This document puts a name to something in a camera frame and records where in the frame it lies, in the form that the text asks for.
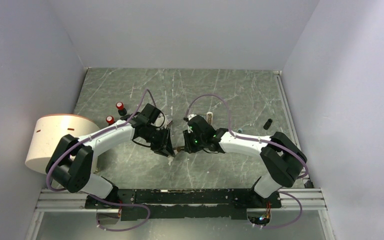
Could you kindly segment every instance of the purple cable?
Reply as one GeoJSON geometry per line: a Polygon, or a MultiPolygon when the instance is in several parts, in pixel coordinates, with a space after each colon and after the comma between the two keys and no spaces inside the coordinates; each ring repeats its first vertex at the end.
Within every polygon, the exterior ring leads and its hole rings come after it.
{"type": "MultiPolygon", "coordinates": [[[[136,115],[136,113],[139,111],[139,108],[141,107],[142,105],[142,102],[144,101],[144,98],[145,98],[145,95],[147,94],[147,92],[149,93],[149,96],[151,97],[152,99],[152,103],[153,105],[156,107],[157,104],[155,103],[155,100],[154,100],[154,97],[152,96],[152,93],[151,91],[147,88],[143,91],[143,94],[142,94],[142,97],[140,98],[140,102],[139,102],[139,105],[137,105],[137,108],[136,110],[130,115],[130,117],[126,120],[126,122],[123,122],[117,126],[112,126],[112,127],[109,127],[109,128],[106,128],[106,129],[103,129],[95,134],[93,134],[92,136],[90,136],[90,138],[86,138],[86,139],[83,139],[81,141],[79,141],[78,143],[74,144],[72,147],[70,147],[67,151],[65,151],[56,161],[55,163],[50,167],[49,169],[49,172],[47,173],[46,175],[46,186],[48,189],[54,191],[54,192],[60,192],[60,191],[64,191],[66,190],[65,188],[59,188],[59,189],[56,189],[56,188],[53,188],[51,186],[51,176],[52,176],[52,172],[55,170],[55,168],[58,166],[58,164],[69,154],[71,153],[71,151],[73,151],[74,149],[76,149],[78,146],[80,146],[81,144],[84,144],[86,143],[87,141],[90,141],[96,137],[99,137],[101,136],[102,134],[104,133],[107,133],[113,129],[116,129],[116,128],[120,128],[120,127],[123,127],[125,125],[127,125],[129,123],[129,121],[136,115]]],[[[89,194],[89,196],[91,196],[92,198],[98,200],[98,201],[101,201],[105,204],[109,204],[109,205],[113,205],[113,206],[121,206],[121,207],[140,207],[140,208],[144,208],[148,211],[148,215],[147,217],[145,218],[145,220],[143,220],[143,222],[139,223],[138,225],[136,226],[132,226],[132,227],[129,227],[129,228],[126,228],[126,229],[109,229],[109,228],[104,228],[102,226],[99,226],[99,228],[101,229],[104,229],[104,230],[107,230],[107,231],[112,231],[112,232],[123,232],[123,231],[128,231],[128,230],[132,230],[132,229],[135,229],[135,228],[138,228],[140,226],[142,226],[144,223],[146,223],[148,221],[148,219],[150,218],[150,215],[151,215],[151,211],[150,209],[145,206],[145,205],[142,205],[142,204],[127,204],[127,203],[115,203],[115,202],[109,202],[109,201],[106,201],[102,198],[99,198],[95,195],[92,195],[92,194],[89,194]]]]}
{"type": "Polygon", "coordinates": [[[261,142],[261,143],[266,143],[266,144],[270,144],[270,145],[273,145],[275,147],[278,147],[280,149],[282,149],[283,151],[291,154],[294,158],[296,158],[301,164],[302,166],[304,167],[305,169],[305,173],[301,176],[298,176],[297,179],[302,179],[303,177],[307,176],[309,174],[309,170],[307,168],[307,164],[306,162],[300,157],[298,156],[295,152],[289,150],[288,148],[276,143],[276,142],[272,142],[272,141],[269,141],[269,140],[264,140],[264,139],[258,139],[258,138],[253,138],[253,137],[246,137],[246,136],[239,136],[239,135],[235,135],[234,132],[232,131],[232,126],[231,126],[231,110],[229,108],[229,105],[228,103],[223,99],[221,98],[220,96],[218,96],[217,94],[214,94],[214,93],[208,93],[208,94],[204,94],[204,95],[201,95],[201,96],[198,96],[197,98],[195,98],[190,104],[189,106],[187,107],[187,110],[186,110],[186,114],[185,114],[185,118],[188,117],[188,114],[189,114],[189,111],[191,110],[191,107],[192,105],[195,103],[196,100],[198,100],[199,98],[202,98],[202,97],[205,97],[205,96],[212,96],[212,97],[216,97],[218,99],[220,99],[223,104],[226,106],[226,109],[227,109],[227,117],[228,117],[228,126],[227,126],[227,129],[229,130],[229,133],[238,138],[238,139],[243,139],[243,140],[248,140],[248,141],[254,141],[254,142],[261,142]]]}
{"type": "MultiPolygon", "coordinates": [[[[278,147],[278,148],[282,149],[283,151],[286,151],[287,153],[289,153],[289,154],[291,154],[292,156],[294,156],[294,157],[295,157],[295,158],[302,164],[302,166],[304,167],[304,169],[305,169],[305,173],[304,173],[303,175],[301,175],[301,176],[298,176],[298,177],[297,177],[298,179],[301,179],[301,178],[303,178],[303,177],[305,177],[305,176],[307,176],[307,175],[309,174],[309,170],[308,170],[308,168],[307,168],[307,164],[306,164],[306,162],[305,162],[300,156],[298,156],[295,152],[289,150],[288,148],[286,148],[286,147],[284,147],[284,146],[282,146],[282,145],[280,145],[280,144],[278,144],[278,143],[276,143],[276,142],[272,142],[272,141],[268,141],[268,140],[264,140],[264,139],[258,139],[258,138],[253,138],[253,137],[246,137],[246,136],[235,135],[235,134],[233,133],[233,131],[232,131],[232,126],[231,126],[231,110],[230,110],[230,108],[229,108],[229,105],[228,105],[228,103],[227,103],[222,97],[218,96],[217,94],[214,94],[214,93],[208,93],[208,94],[203,94],[203,95],[198,96],[197,98],[195,98],[195,99],[189,104],[189,106],[187,107],[186,114],[185,114],[185,116],[184,116],[185,118],[188,117],[189,111],[191,110],[191,107],[192,107],[192,105],[195,103],[195,101],[198,100],[199,98],[202,98],[202,97],[205,97],[205,96],[216,97],[216,98],[220,99],[220,100],[223,102],[224,106],[225,106],[226,109],[227,109],[227,117],[228,117],[228,127],[227,127],[227,129],[229,130],[229,133],[230,133],[232,136],[234,136],[234,137],[236,137],[236,138],[238,138],[238,139],[243,139],[243,140],[248,140],[248,141],[254,141],[254,142],[262,142],[262,143],[271,144],[271,145],[273,145],[273,146],[275,146],[275,147],[278,147]]],[[[289,196],[289,197],[291,197],[291,198],[293,198],[293,199],[296,200],[296,202],[297,202],[298,205],[299,205],[299,214],[298,214],[298,216],[297,216],[294,220],[292,220],[292,221],[290,221],[290,222],[287,222],[287,223],[285,223],[285,224],[281,224],[281,225],[277,225],[277,226],[266,226],[266,227],[263,227],[264,229],[279,229],[279,228],[283,228],[283,227],[289,226],[289,225],[295,223],[296,221],[298,221],[298,219],[300,219],[300,218],[301,218],[301,215],[303,214],[303,206],[301,205],[301,202],[300,202],[300,200],[298,200],[298,198],[296,198],[296,197],[294,197],[294,196],[292,196],[291,194],[286,193],[286,192],[279,192],[279,193],[280,193],[280,194],[287,195],[287,196],[289,196]]]]}

